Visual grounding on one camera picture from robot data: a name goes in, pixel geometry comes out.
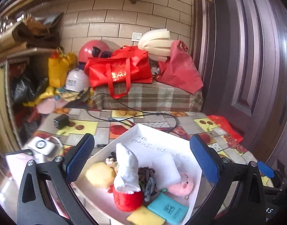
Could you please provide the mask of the pink plush toy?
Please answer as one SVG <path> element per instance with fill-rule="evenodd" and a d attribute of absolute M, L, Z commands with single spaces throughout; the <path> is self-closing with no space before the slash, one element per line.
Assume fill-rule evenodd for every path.
<path fill-rule="evenodd" d="M 187 173 L 180 173 L 181 181 L 167 188 L 167 192 L 179 197 L 188 197 L 194 188 L 193 178 Z"/>

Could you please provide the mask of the yellow round plush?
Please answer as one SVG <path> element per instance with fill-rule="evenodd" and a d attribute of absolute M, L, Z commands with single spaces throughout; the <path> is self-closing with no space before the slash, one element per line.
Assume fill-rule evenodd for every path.
<path fill-rule="evenodd" d="M 115 177 L 114 169 L 103 162 L 94 163 L 86 171 L 87 180 L 92 186 L 98 188 L 109 188 L 113 185 Z"/>

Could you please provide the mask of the teal tissue pack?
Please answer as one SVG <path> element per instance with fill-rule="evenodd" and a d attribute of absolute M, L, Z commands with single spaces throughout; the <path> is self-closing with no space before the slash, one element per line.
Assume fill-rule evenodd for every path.
<path fill-rule="evenodd" d="M 178 225 L 182 222 L 188 212 L 188 207 L 184 206 L 171 197 L 160 193 L 153 200 L 147 209 L 162 217 L 169 224 Z"/>

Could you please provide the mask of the white plush cloth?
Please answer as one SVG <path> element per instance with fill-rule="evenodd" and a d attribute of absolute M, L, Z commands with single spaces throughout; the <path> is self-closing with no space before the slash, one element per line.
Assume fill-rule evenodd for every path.
<path fill-rule="evenodd" d="M 138 176 L 138 159 L 124 144 L 116 144 L 117 174 L 114 189 L 119 193 L 133 194 L 141 191 Z"/>

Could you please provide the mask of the red plush base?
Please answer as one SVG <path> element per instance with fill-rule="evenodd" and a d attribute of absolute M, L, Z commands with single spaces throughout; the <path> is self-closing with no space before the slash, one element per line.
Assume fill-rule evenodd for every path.
<path fill-rule="evenodd" d="M 111 186 L 113 192 L 114 203 L 118 210 L 123 212 L 132 212 L 137 210 L 142 204 L 144 200 L 144 196 L 142 191 L 135 192 L 133 194 L 127 194 L 118 192 L 115 190 L 114 186 Z"/>

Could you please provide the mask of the brown hair scrunchie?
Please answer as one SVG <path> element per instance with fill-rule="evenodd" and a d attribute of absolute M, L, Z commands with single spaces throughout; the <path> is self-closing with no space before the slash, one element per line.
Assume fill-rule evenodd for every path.
<path fill-rule="evenodd" d="M 158 193 L 155 173 L 155 169 L 149 167 L 138 169 L 138 182 L 143 192 L 145 202 L 150 202 L 151 198 Z"/>

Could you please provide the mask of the yellow sponge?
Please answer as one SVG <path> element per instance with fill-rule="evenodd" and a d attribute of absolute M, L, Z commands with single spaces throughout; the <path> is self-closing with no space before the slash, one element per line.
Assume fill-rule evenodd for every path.
<path fill-rule="evenodd" d="M 166 222 L 165 219 L 151 212 L 144 206 L 133 211 L 127 217 L 127 221 L 136 225 L 163 225 Z"/>

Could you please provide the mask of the white cardboard box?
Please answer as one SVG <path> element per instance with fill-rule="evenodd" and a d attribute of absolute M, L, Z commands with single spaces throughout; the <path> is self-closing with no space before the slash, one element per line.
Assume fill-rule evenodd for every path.
<path fill-rule="evenodd" d="M 79 178 L 73 183 L 80 195 L 112 221 L 121 224 L 130 223 L 127 221 L 129 214 L 117 209 L 113 195 L 108 193 L 107 189 L 92 186 L 86 178 L 87 170 L 94 163 L 104 161 L 110 156 L 110 153 L 116 150 L 117 143 L 126 145 L 136 155 L 139 167 L 151 166 L 153 160 L 169 153 L 179 165 L 178 170 L 189 174 L 193 178 L 194 188 L 189 199 L 176 199 L 189 208 L 181 221 L 181 224 L 186 224 L 191 218 L 197 200 L 202 170 L 192 154 L 189 141 L 145 125 L 138 124 L 130 128 L 88 159 Z"/>

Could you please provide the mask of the fruit pattern tablecloth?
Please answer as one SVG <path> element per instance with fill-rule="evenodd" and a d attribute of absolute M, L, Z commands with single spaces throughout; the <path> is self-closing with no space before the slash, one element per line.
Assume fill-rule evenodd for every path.
<path fill-rule="evenodd" d="M 42 124 L 36 129 L 34 133 L 35 136 L 46 138 L 48 136 L 54 135 L 62 141 L 66 146 L 73 146 L 81 139 L 81 136 L 70 133 L 67 135 L 56 135 L 57 130 L 53 126 L 52 121 L 54 118 L 60 115 L 60 113 L 67 112 L 68 108 L 65 109 L 55 109 L 54 113 L 47 115 L 43 118 Z M 95 135 L 95 147 L 92 155 L 96 154 L 102 149 L 102 146 L 109 144 L 121 134 L 127 131 L 130 126 L 120 122 L 108 122 L 100 119 L 107 120 L 110 117 L 118 116 L 118 112 L 122 111 L 86 111 L 82 109 L 70 109 L 69 116 L 71 119 L 86 121 L 86 122 L 97 122 Z M 222 157 L 228 157 L 232 161 L 240 164 L 247 164 L 250 161 L 257 162 L 253 154 L 247 151 L 239 143 L 231 140 L 231 137 L 221 128 L 220 124 L 215 127 L 215 123 L 209 119 L 204 113 L 201 112 L 167 112 L 168 114 L 178 118 L 178 127 L 176 127 L 171 135 L 175 135 L 182 139 L 189 140 L 193 134 L 199 134 L 201 137 L 209 142 L 209 146 L 216 150 L 216 152 Z M 135 124 L 140 123 L 151 128 L 159 130 L 169 130 L 175 126 L 175 119 L 168 115 L 148 115 L 140 116 L 136 118 L 130 118 L 129 121 Z M 205 197 L 209 194 L 212 184 L 206 181 L 204 174 L 202 174 L 200 191 L 198 192 L 197 201 L 194 206 L 193 212 L 197 211 L 198 207 L 205 200 Z M 233 195 L 235 190 L 235 183 L 231 185 L 231 190 L 227 195 L 220 211 L 224 210 L 229 206 L 231 201 L 231 195 Z M 90 212 L 92 217 L 97 220 L 100 224 L 122 224 L 114 219 L 108 219 L 105 215 L 102 215 L 93 205 L 91 205 L 84 197 L 81 197 L 81 193 L 74 186 L 74 191 L 76 191 L 78 197 L 83 202 L 84 206 Z M 12 177 L 7 177 L 4 179 L 0 186 L 0 205 L 3 207 L 5 212 L 10 216 L 10 218 L 16 222 L 17 213 L 17 197 L 19 188 L 16 185 L 15 180 Z"/>

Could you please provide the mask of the plaid covered bench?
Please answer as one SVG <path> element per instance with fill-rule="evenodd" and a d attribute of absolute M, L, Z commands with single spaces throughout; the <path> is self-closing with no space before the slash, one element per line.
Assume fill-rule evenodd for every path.
<path fill-rule="evenodd" d="M 91 99 L 93 108 L 99 110 L 200 112 L 203 105 L 202 91 L 190 94 L 155 80 L 151 84 L 133 83 L 129 93 L 118 100 L 110 96 L 107 85 L 102 85 Z"/>

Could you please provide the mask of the white hard hat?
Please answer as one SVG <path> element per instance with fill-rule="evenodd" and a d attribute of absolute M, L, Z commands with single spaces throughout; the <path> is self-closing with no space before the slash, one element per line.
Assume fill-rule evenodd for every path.
<path fill-rule="evenodd" d="M 90 86 L 89 77 L 81 69 L 73 69 L 68 73 L 65 88 L 73 92 L 81 92 Z"/>

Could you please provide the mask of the dark red cloth bag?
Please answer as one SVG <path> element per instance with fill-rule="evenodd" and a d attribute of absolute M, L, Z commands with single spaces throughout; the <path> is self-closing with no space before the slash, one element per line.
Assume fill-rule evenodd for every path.
<path fill-rule="evenodd" d="M 159 73 L 156 80 L 160 83 L 195 94 L 203 87 L 202 79 L 187 45 L 182 40 L 174 41 L 170 47 L 170 57 L 165 62 L 158 62 Z"/>

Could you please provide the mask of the brown wooden door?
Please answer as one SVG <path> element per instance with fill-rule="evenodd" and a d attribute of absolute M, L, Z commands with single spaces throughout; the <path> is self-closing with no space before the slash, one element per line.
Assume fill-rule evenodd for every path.
<path fill-rule="evenodd" d="M 272 165 L 287 154 L 287 0 L 195 1 L 194 12 L 202 112 Z"/>

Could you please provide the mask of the metal shelf rack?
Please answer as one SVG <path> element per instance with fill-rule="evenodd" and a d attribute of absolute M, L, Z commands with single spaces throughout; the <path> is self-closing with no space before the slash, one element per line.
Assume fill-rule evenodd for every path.
<path fill-rule="evenodd" d="M 51 53 L 59 46 L 59 35 L 51 32 L 62 17 L 52 13 L 44 17 L 22 15 L 16 22 L 0 17 L 0 154 L 22 148 L 12 109 L 9 68 L 28 64 L 34 55 Z"/>

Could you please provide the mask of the red helmet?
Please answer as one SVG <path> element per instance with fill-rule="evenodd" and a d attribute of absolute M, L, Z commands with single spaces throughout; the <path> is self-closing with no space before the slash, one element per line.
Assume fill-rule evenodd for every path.
<path fill-rule="evenodd" d="M 86 42 L 79 51 L 78 61 L 86 63 L 89 58 L 109 58 L 112 52 L 109 46 L 101 40 L 91 40 Z"/>

